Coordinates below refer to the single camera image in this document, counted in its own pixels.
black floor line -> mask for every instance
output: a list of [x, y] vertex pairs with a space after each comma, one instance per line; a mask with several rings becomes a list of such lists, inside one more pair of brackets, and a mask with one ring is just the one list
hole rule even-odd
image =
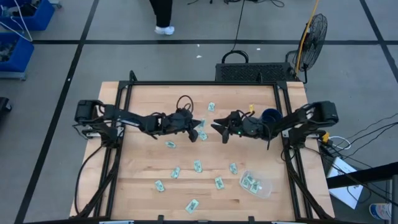
[[[234, 44], [235, 40], [85, 40], [98, 45]], [[34, 40], [33, 44], [79, 44], [80, 40]], [[325, 45], [398, 45], [398, 40], [325, 40]], [[237, 40], [237, 44], [298, 45], [299, 40]]]
[[392, 58], [392, 55], [391, 55], [391, 53], [390, 53], [390, 51], [389, 51], [389, 49], [388, 49], [388, 47], [386, 45], [386, 42], [383, 39], [383, 36], [380, 33], [379, 28], [377, 27], [376, 21], [374, 20], [374, 18], [372, 16], [372, 13], [369, 10], [368, 5], [366, 4], [366, 1], [365, 0], [359, 0], [359, 1], [361, 2], [363, 10], [365, 11], [366, 17], [368, 17], [369, 23], [371, 24], [373, 32], [374, 32], [374, 34], [377, 37], [377, 40], [380, 42], [381, 49], [382, 49], [382, 51], [384, 53], [384, 56], [387, 59], [388, 64], [390, 65], [392, 74], [394, 74], [394, 76], [395, 76], [395, 78], [396, 78], [396, 80], [398, 82], [398, 68], [397, 68], [397, 65], [395, 63], [395, 60], [394, 60], [394, 58]]
[[65, 100], [67, 98], [68, 90], [69, 90], [70, 84], [72, 82], [73, 75], [75, 74], [77, 64], [79, 62], [81, 50], [83, 49], [83, 46], [84, 46], [84, 41], [87, 38], [88, 30], [90, 29], [91, 22], [93, 21], [94, 14], [95, 14], [95, 11], [96, 11], [96, 8], [98, 5], [98, 1], [99, 0], [94, 0], [93, 5], [91, 6], [91, 10], [88, 15], [88, 18], [87, 18], [87, 21], [85, 24], [85, 28], [83, 29], [83, 33], [80, 37], [80, 41], [79, 41], [78, 47], [76, 49], [75, 56], [72, 60], [72, 64], [70, 65], [68, 75], [65, 79], [65, 83], [63, 84], [60, 98], [58, 99], [57, 107], [55, 108], [54, 114], [52, 116], [50, 127], [47, 131], [47, 134], [45, 135], [42, 149], [40, 150], [40, 154], [36, 161], [36, 165], [34, 167], [32, 176], [30, 177], [30, 181], [29, 181], [29, 184], [25, 191], [24, 198], [22, 199], [22, 203], [19, 207], [18, 214], [17, 214], [17, 217], [14, 222], [15, 224], [21, 224], [25, 220], [25, 216], [28, 211], [30, 201], [32, 200], [37, 182], [39, 181], [40, 173], [42, 171], [42, 168], [43, 168], [43, 165], [45, 162], [45, 158], [47, 157], [47, 153], [50, 149], [51, 141], [52, 141], [52, 138], [53, 138], [53, 135], [55, 132], [55, 128], [57, 127], [57, 123], [58, 123], [58, 120], [59, 120], [61, 112], [62, 112], [63, 104], [65, 103]]

blue storage bin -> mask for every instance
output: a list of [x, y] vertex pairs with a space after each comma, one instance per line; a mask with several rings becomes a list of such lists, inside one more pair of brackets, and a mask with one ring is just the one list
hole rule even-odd
[[[21, 6], [24, 2], [31, 2], [31, 0], [17, 0], [17, 2], [19, 6]], [[0, 4], [7, 7], [16, 6], [14, 0], [2, 0], [0, 1]], [[24, 17], [26, 27], [29, 30], [45, 30], [51, 20], [52, 15], [54, 14], [54, 11], [55, 9], [49, 0], [41, 0], [41, 3], [39, 4], [35, 14], [33, 16]], [[24, 23], [22, 22], [20, 16], [14, 16], [13, 19], [25, 29]], [[18, 24], [11, 20], [10, 17], [0, 16], [0, 21], [14, 30], [21, 29]]]
[[2, 44], [17, 41], [14, 50], [7, 62], [0, 62], [2, 72], [24, 72], [33, 53], [33, 44], [14, 33], [0, 33]]

wooden table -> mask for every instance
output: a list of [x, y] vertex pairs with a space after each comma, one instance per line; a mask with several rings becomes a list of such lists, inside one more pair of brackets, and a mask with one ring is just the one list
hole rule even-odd
[[[118, 82], [104, 82], [99, 93], [103, 103], [114, 104]], [[307, 103], [302, 83], [288, 83], [292, 110]], [[254, 104], [259, 116], [267, 108], [276, 108], [271, 86], [133, 86], [129, 111], [141, 115], [155, 111], [170, 114], [175, 112], [176, 102], [181, 95], [189, 95], [194, 101], [193, 117], [206, 119], [206, 141], [200, 138], [190, 142], [188, 134], [160, 136], [153, 140], [134, 127], [127, 127], [124, 137], [118, 181], [113, 203], [112, 219], [156, 220], [164, 215], [165, 220], [248, 220], [256, 221], [294, 220], [292, 199], [286, 165], [280, 158], [282, 142], [280, 137], [266, 142], [260, 139], [231, 136], [227, 144], [221, 143], [210, 123], [224, 118], [231, 111], [249, 111]], [[281, 104], [286, 115], [283, 95]], [[183, 106], [188, 101], [182, 100]], [[209, 102], [216, 104], [214, 113], [207, 111]], [[173, 141], [176, 149], [166, 147], [165, 141]], [[315, 140], [307, 140], [308, 147], [317, 149]], [[85, 158], [100, 145], [99, 139], [88, 141]], [[105, 150], [100, 151], [86, 165], [80, 179], [78, 193], [79, 208], [90, 200], [100, 179]], [[334, 216], [328, 187], [320, 156], [302, 149], [302, 161], [309, 191], [325, 211]], [[193, 161], [201, 160], [203, 172], [193, 170]], [[229, 171], [229, 164], [235, 162], [238, 175]], [[181, 168], [178, 179], [170, 177], [172, 170]], [[245, 170], [260, 172], [272, 181], [273, 189], [267, 199], [257, 198], [239, 185], [239, 178]], [[214, 178], [221, 176], [225, 189], [217, 190]], [[154, 182], [161, 180], [164, 192], [158, 192]], [[297, 188], [302, 217], [305, 216], [301, 191]], [[104, 214], [108, 193], [105, 193], [101, 214]], [[199, 201], [193, 214], [185, 211], [192, 199]]]

white sneaker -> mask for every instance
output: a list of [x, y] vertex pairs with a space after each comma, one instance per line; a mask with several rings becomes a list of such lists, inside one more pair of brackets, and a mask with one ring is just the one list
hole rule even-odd
[[168, 26], [164, 28], [156, 27], [155, 33], [163, 35], [172, 35], [174, 33], [174, 27], [173, 26]]

yellow cable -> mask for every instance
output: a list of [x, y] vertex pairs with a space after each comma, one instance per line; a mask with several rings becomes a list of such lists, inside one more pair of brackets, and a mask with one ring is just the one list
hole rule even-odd
[[302, 50], [303, 50], [303, 44], [304, 44], [305, 35], [307, 34], [308, 28], [309, 28], [310, 25], [311, 25], [312, 17], [313, 17], [313, 15], [315, 14], [315, 11], [317, 10], [318, 2], [319, 2], [319, 0], [316, 1], [315, 6], [313, 7], [312, 14], [311, 14], [311, 18], [310, 18], [310, 20], [308, 21], [307, 26], [305, 27], [305, 31], [304, 31], [304, 34], [303, 34], [303, 38], [302, 38], [302, 40], [300, 41], [300, 48], [298, 48], [297, 61], [296, 61], [296, 68], [295, 68], [296, 75], [297, 75], [298, 72], [299, 72], [300, 59], [301, 59], [301, 54], [302, 54]]

